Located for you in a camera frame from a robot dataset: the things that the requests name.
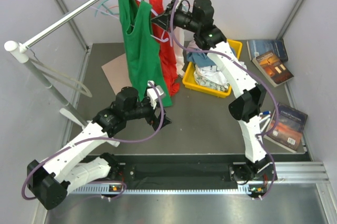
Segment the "green tank top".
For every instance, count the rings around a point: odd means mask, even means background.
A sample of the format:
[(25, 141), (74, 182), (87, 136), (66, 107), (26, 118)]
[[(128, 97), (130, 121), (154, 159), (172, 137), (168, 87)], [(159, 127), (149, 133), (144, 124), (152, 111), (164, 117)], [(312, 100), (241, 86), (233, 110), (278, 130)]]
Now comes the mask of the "green tank top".
[(152, 31), (151, 5), (144, 1), (138, 4), (136, 0), (118, 0), (118, 7), (132, 87), (137, 89), (139, 99), (143, 99), (147, 82), (152, 80), (164, 90), (163, 106), (172, 106), (161, 68), (160, 45)]

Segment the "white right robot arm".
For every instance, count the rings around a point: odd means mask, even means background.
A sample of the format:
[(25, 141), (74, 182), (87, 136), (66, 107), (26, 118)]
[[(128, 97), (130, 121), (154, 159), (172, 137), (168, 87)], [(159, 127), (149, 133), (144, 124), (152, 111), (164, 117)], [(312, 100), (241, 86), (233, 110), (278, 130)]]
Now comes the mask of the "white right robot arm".
[(245, 143), (245, 171), (249, 178), (257, 180), (271, 163), (271, 158), (261, 146), (260, 135), (260, 108), (266, 88), (242, 68), (225, 35), (214, 24), (213, 15), (210, 0), (194, 0), (191, 12), (183, 11), (178, 0), (172, 0), (166, 10), (151, 21), (166, 31), (179, 27), (193, 32), (198, 48), (206, 52), (227, 79), (235, 96), (229, 104), (229, 111), (239, 122)]

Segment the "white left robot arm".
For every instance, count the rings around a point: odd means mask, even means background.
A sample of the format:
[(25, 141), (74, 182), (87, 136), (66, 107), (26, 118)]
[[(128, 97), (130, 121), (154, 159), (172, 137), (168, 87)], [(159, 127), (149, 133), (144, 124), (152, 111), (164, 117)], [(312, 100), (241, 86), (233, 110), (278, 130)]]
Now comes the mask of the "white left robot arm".
[(120, 162), (113, 154), (103, 153), (89, 162), (83, 160), (97, 147), (122, 143), (115, 135), (125, 129), (128, 121), (145, 119), (155, 133), (171, 123), (163, 106), (165, 92), (153, 81), (147, 83), (142, 100), (133, 87), (124, 87), (110, 106), (99, 111), (87, 126), (54, 155), (27, 166), (27, 177), (21, 194), (25, 200), (37, 199), (45, 209), (57, 207), (71, 192), (91, 182), (117, 183), (114, 191), (122, 191), (123, 175)]

